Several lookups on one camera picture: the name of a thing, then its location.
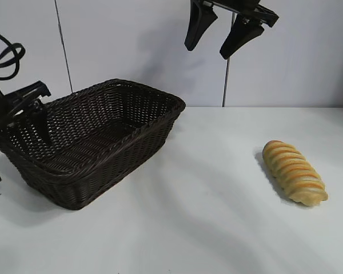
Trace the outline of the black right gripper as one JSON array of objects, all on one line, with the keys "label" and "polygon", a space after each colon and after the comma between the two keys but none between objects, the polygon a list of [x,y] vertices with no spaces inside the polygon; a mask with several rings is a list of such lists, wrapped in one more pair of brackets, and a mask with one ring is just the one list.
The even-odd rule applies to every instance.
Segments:
[{"label": "black right gripper", "polygon": [[259,37],[264,32],[262,23],[273,27],[279,19],[274,11],[260,5],[260,1],[190,1],[189,25],[184,42],[188,51],[195,49],[205,31],[218,18],[214,6],[238,14],[220,49],[224,59],[229,59],[243,45]]}]

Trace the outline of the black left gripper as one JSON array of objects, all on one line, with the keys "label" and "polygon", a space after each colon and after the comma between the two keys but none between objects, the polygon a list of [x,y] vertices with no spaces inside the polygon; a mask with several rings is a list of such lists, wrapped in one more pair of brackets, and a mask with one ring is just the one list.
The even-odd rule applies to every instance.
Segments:
[{"label": "black left gripper", "polygon": [[50,95],[49,89],[41,81],[6,95],[0,90],[0,137],[8,138],[12,135],[23,141],[22,131],[25,126],[29,126],[45,144],[51,146],[47,108],[40,100]]}]

